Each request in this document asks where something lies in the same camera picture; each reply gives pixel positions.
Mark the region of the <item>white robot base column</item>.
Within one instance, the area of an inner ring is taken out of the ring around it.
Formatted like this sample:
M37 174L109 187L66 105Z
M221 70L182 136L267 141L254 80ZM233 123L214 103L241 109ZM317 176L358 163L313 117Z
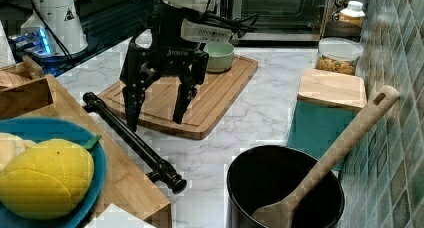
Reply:
M40 38L36 55L43 58L74 55L88 47L74 0L30 1L33 3L33 14L24 22L21 30L35 31Z

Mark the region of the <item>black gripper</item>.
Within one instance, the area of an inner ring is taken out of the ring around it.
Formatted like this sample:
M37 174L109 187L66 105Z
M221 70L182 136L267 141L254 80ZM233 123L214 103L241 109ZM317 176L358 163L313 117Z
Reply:
M145 83L164 76L180 78L173 121L181 124L184 114L197 94L195 85L204 81L208 55L200 42L181 37L183 20L199 21L199 12L157 5L144 25L131 39L121 71L120 80L125 102L127 126L137 130L141 107L145 101Z

